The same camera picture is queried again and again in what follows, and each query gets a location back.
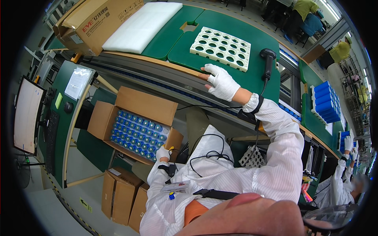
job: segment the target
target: white glove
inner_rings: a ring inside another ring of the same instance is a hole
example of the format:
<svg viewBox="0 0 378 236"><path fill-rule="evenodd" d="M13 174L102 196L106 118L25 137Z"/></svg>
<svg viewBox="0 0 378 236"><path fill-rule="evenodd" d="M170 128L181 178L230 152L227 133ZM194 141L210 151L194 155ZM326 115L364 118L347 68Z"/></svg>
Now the white glove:
<svg viewBox="0 0 378 236"><path fill-rule="evenodd" d="M349 135L344 139L344 150L351 151L353 147L353 139Z"/></svg>
<svg viewBox="0 0 378 236"><path fill-rule="evenodd" d="M357 159L358 150L357 148L352 149L352 161L356 161Z"/></svg>
<svg viewBox="0 0 378 236"><path fill-rule="evenodd" d="M167 157L169 160L169 150L166 150L164 147L160 147L156 151L156 159L160 161L160 158Z"/></svg>
<svg viewBox="0 0 378 236"><path fill-rule="evenodd" d="M231 102L240 85L223 68L213 64L205 64L205 71L212 74L209 76L208 82L212 83L214 87L209 89L209 93L217 98Z"/></svg>

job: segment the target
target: computer monitor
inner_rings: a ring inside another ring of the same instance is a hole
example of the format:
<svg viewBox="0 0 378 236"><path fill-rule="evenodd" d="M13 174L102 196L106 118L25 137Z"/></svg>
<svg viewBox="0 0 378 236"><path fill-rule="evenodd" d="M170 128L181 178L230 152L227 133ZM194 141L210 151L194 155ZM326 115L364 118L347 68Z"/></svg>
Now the computer monitor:
<svg viewBox="0 0 378 236"><path fill-rule="evenodd" d="M14 115L14 147L31 155L37 155L38 126L46 89L23 76L17 94Z"/></svg>

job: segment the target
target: white foam sheet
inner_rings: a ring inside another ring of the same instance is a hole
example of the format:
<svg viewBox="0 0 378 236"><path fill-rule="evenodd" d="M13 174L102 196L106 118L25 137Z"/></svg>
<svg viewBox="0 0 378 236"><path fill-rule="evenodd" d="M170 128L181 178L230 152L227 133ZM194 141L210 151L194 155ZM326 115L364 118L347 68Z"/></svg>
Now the white foam sheet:
<svg viewBox="0 0 378 236"><path fill-rule="evenodd" d="M104 43L109 51L141 54L159 30L183 7L182 3L146 3Z"/></svg>

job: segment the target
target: computer mouse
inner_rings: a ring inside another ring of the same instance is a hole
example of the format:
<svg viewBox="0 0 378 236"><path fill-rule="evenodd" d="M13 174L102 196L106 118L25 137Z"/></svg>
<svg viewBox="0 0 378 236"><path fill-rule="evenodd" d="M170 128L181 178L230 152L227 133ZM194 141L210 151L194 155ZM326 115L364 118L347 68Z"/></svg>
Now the computer mouse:
<svg viewBox="0 0 378 236"><path fill-rule="evenodd" d="M73 111L73 103L66 101L66 103L64 104L64 112L66 112L67 114L70 114L72 111Z"/></svg>

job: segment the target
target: computer keyboard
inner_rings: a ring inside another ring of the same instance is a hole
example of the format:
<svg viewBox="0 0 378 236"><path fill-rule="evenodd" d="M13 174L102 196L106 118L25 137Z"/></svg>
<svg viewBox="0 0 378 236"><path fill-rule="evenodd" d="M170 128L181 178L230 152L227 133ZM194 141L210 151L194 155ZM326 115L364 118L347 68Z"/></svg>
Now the computer keyboard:
<svg viewBox="0 0 378 236"><path fill-rule="evenodd" d="M58 130L59 114L51 111L47 125L47 147L46 147L46 169L48 173L55 176L55 141Z"/></svg>

